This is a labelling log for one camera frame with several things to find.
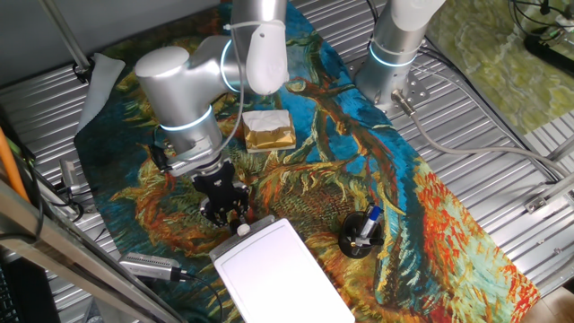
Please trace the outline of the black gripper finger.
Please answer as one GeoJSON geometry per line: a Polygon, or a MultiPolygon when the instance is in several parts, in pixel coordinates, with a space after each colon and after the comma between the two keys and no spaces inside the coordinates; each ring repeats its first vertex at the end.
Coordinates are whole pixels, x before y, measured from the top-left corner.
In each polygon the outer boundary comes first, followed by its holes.
{"type": "Polygon", "coordinates": [[[231,191],[232,208],[240,220],[245,220],[249,204],[249,188],[245,184],[234,184],[231,191]]]}
{"type": "Polygon", "coordinates": [[[200,203],[201,215],[217,227],[227,226],[231,201],[228,199],[204,198],[200,203]]]}

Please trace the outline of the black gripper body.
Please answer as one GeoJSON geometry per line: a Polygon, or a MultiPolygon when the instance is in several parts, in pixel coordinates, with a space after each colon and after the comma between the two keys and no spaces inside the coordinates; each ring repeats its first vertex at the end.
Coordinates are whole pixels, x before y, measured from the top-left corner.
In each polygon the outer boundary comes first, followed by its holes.
{"type": "Polygon", "coordinates": [[[195,175],[192,181],[195,189],[206,194],[210,200],[227,200],[232,198],[234,192],[234,174],[234,166],[227,161],[210,174],[195,175]]]}

